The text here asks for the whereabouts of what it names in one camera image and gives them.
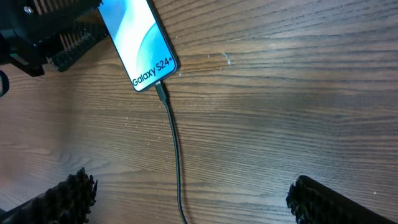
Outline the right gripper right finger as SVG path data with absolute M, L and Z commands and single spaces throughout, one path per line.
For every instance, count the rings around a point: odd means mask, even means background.
M 306 175 L 290 186 L 286 203 L 297 223 L 397 224 Z

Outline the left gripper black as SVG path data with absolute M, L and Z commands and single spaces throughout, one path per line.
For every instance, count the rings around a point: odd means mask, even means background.
M 1 0 L 1 65 L 12 64 L 32 77 L 43 65 L 68 70 L 108 36 L 98 18 L 102 0 Z

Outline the Samsung Galaxy smartphone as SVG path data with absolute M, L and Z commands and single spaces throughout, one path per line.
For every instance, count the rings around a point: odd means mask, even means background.
M 98 7 L 130 82 L 145 91 L 180 68 L 151 0 L 102 0 Z

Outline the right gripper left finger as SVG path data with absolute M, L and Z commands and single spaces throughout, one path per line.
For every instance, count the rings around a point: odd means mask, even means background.
M 39 196 L 1 212 L 1 224 L 85 224 L 96 203 L 98 182 L 81 168 Z

